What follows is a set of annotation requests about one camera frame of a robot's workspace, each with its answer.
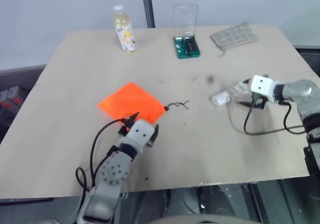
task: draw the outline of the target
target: orange cloth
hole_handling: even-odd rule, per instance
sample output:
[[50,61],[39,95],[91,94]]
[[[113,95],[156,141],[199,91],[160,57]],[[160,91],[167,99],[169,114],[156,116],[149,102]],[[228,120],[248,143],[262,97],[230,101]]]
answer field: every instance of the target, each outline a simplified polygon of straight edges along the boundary
[[114,119],[128,118],[139,112],[138,119],[153,124],[163,113],[164,105],[133,82],[129,82],[98,104]]

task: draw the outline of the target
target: checkered cloth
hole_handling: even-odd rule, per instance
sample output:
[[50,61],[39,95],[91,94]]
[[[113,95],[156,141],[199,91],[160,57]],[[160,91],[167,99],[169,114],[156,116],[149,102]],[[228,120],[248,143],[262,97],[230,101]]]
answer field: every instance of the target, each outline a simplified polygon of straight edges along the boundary
[[213,33],[210,37],[216,46],[223,51],[222,55],[224,55],[228,49],[259,40],[258,36],[252,32],[249,24],[246,22]]

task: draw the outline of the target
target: wooden table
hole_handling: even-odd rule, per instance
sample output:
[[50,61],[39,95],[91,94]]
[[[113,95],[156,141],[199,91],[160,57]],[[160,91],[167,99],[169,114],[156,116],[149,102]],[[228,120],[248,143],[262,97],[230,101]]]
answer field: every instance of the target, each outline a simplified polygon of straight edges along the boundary
[[[277,27],[254,25],[260,41],[221,52],[209,35],[223,26],[198,27],[199,58],[178,59],[168,29],[136,29],[138,50],[121,50],[116,33],[76,31],[66,35],[0,145],[0,198],[80,195],[75,169],[88,174],[89,153],[99,129],[112,119],[97,104],[135,82],[172,107],[159,120],[153,148],[135,163],[123,191],[147,191],[241,183],[308,175],[306,136],[286,131],[242,133],[248,108],[215,108],[209,96],[233,84],[268,74],[283,83],[320,79]],[[207,77],[213,75],[212,84]],[[289,125],[301,124],[296,108]],[[255,110],[248,130],[281,128],[287,108]],[[119,138],[115,124],[101,135],[95,163]]]

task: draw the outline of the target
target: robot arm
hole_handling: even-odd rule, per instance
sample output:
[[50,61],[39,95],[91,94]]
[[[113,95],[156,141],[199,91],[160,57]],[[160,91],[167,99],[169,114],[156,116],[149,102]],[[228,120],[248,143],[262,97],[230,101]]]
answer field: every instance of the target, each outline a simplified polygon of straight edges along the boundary
[[255,75],[249,89],[267,97],[270,102],[293,101],[306,132],[308,147],[304,148],[305,162],[310,175],[320,176],[320,90],[311,80],[281,84]]
[[128,177],[132,161],[156,132],[148,122],[137,120],[125,137],[118,140],[113,152],[98,168],[95,184],[86,195],[77,215],[77,224],[108,224],[116,209],[122,186]]

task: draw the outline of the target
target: bottle label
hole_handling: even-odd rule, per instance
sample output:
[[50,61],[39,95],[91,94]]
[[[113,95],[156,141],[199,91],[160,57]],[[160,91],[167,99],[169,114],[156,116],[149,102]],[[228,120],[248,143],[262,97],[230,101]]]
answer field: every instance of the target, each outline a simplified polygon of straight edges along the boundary
[[134,51],[136,49],[136,41],[131,24],[126,26],[116,26],[115,30],[118,34],[123,50]]

